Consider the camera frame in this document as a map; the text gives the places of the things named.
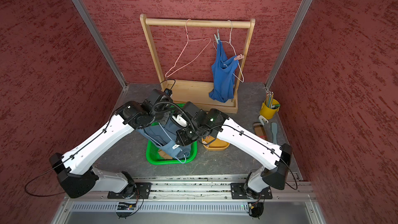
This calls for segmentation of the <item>brown tank top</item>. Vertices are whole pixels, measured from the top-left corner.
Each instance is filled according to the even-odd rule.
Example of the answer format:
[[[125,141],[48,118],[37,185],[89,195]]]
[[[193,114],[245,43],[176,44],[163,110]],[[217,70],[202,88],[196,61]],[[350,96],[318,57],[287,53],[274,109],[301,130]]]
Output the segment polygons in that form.
[[[167,153],[165,153],[163,150],[159,149],[158,150],[158,154],[159,156],[164,159],[164,160],[173,160],[173,157],[171,157],[170,155],[168,155]]]

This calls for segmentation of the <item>royal blue tank top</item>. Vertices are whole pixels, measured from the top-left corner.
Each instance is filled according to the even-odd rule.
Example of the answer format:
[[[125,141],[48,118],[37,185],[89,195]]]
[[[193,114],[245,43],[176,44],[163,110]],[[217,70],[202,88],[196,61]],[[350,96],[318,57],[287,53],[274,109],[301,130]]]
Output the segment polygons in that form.
[[[209,93],[213,100],[226,103],[234,98],[235,71],[238,68],[236,56],[228,58],[221,41],[217,44],[216,60],[211,66],[214,89]]]

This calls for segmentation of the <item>white wire hanger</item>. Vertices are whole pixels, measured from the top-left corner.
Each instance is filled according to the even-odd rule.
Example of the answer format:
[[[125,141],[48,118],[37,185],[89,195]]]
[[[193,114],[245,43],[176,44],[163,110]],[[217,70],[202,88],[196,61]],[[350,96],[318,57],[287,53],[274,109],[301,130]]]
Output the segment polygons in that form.
[[[231,20],[228,20],[228,22],[231,24],[231,30],[230,30],[230,34],[229,34],[229,40],[228,40],[228,41],[221,41],[221,40],[220,40],[220,43],[227,43],[227,44],[229,44],[229,45],[231,46],[231,48],[233,49],[234,54],[235,54],[235,57],[236,57],[238,54],[237,54],[237,52],[236,52],[235,47],[234,47],[233,44],[232,44],[233,23],[232,23]],[[213,41],[213,47],[214,47],[214,49],[216,50],[217,48],[215,47],[215,43],[216,43],[216,41],[214,40],[214,41]],[[244,78],[243,71],[242,71],[242,68],[241,68],[241,66],[240,66],[240,63],[238,63],[238,68],[239,68],[239,76],[236,76],[236,75],[234,75],[234,76],[235,76],[236,79],[238,79],[239,82],[243,83],[243,82],[245,81],[245,78]]]

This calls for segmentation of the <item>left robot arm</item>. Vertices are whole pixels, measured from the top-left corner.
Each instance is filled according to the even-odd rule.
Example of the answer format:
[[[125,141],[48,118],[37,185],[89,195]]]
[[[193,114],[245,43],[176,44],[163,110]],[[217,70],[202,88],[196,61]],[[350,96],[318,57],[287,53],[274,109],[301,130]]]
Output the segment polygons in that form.
[[[135,181],[128,172],[112,173],[93,167],[94,162],[122,138],[139,132],[149,140],[149,126],[162,118],[152,108],[162,101],[170,102],[172,91],[152,90],[150,97],[138,103],[129,101],[113,112],[110,120],[80,145],[65,154],[55,153],[49,159],[60,186],[72,199],[92,191],[108,191],[131,198],[136,193]]]

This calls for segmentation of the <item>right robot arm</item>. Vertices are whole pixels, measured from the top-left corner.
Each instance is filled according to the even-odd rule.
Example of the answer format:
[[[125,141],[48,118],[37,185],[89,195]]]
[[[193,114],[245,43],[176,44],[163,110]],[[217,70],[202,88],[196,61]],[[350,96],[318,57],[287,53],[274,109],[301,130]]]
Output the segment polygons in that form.
[[[290,171],[292,147],[268,142],[244,129],[227,114],[212,108],[206,112],[191,102],[177,107],[170,120],[178,126],[176,144],[181,146],[200,142],[211,136],[234,145],[251,155],[261,168],[251,173],[246,190],[260,193],[267,187],[284,190]]]

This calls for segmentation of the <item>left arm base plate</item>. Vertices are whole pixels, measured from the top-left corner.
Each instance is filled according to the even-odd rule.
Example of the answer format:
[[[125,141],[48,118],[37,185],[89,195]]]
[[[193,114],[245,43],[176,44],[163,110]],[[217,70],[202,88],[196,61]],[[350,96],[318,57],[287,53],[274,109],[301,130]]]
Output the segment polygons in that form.
[[[108,199],[122,199],[133,201],[137,198],[148,199],[151,191],[152,183],[135,183],[129,184],[120,193],[110,191],[107,195]]]

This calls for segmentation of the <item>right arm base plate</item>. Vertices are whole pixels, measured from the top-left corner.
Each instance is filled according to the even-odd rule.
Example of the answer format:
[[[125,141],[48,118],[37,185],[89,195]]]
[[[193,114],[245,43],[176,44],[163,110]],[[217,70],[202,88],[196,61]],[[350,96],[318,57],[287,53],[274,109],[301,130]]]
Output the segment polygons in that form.
[[[231,183],[231,197],[233,200],[271,200],[271,188],[266,187],[260,193],[249,189],[244,183]]]

